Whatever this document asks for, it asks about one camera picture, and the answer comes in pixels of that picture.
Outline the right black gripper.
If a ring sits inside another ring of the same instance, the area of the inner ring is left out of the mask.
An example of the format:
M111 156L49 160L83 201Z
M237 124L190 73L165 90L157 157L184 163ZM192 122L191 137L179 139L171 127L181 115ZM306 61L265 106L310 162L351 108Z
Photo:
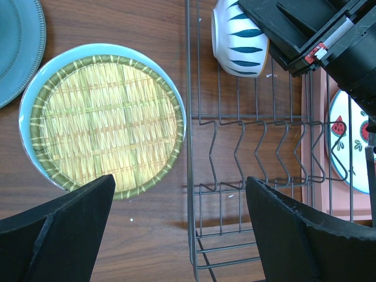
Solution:
M240 1L291 76L323 68L375 117L375 1Z

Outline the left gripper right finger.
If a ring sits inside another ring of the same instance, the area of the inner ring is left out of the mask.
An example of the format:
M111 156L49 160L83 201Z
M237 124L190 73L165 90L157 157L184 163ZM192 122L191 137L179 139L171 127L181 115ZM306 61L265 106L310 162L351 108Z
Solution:
M255 177L246 199L266 281L375 281L375 229L323 213Z

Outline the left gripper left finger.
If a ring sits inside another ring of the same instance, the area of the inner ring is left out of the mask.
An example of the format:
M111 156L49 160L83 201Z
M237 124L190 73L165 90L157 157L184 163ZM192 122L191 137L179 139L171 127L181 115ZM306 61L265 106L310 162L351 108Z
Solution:
M115 192L105 175L1 220L1 281L90 281Z

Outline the white bowl orange rim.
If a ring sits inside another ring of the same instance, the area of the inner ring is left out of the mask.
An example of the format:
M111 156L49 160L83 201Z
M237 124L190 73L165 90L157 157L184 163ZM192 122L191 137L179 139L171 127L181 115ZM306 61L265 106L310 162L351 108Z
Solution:
M239 1L217 1L211 13L211 44L230 75L256 78L264 70L269 39L240 9Z

